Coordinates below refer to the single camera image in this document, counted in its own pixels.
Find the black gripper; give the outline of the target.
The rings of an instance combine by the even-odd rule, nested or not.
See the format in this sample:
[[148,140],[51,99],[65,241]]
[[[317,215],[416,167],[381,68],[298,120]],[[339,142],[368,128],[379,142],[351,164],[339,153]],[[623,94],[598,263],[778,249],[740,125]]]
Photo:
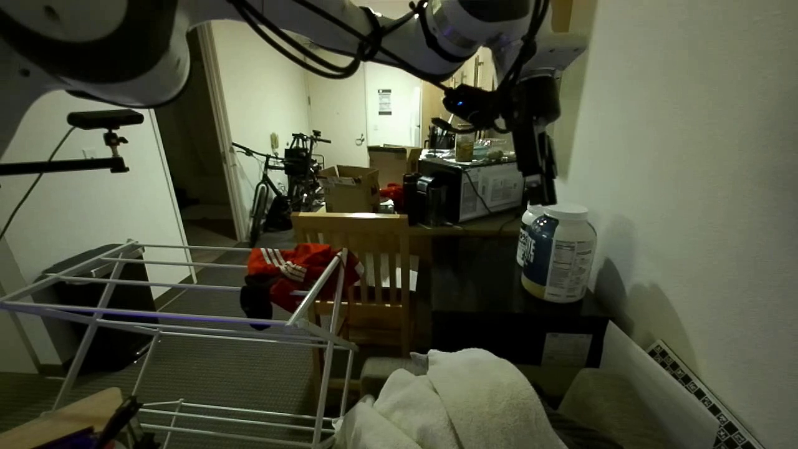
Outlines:
[[556,201],[556,158],[547,135],[547,125],[558,117],[553,77],[529,77],[500,89],[460,85],[444,92],[444,107],[477,130],[510,132],[520,173],[540,178],[534,201]]

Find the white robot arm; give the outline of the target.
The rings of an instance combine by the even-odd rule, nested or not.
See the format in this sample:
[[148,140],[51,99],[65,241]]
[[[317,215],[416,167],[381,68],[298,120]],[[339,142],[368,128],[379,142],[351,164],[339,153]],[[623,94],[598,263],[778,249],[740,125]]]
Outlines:
[[258,36],[274,56],[346,77],[365,63],[446,85],[489,53],[497,85],[444,92],[444,107],[477,130],[506,132],[527,198],[556,199],[545,130],[558,117],[556,77],[586,51],[551,26],[551,0],[0,0],[0,140],[11,142],[48,92],[118,107],[178,99],[189,81],[189,37],[222,26]]

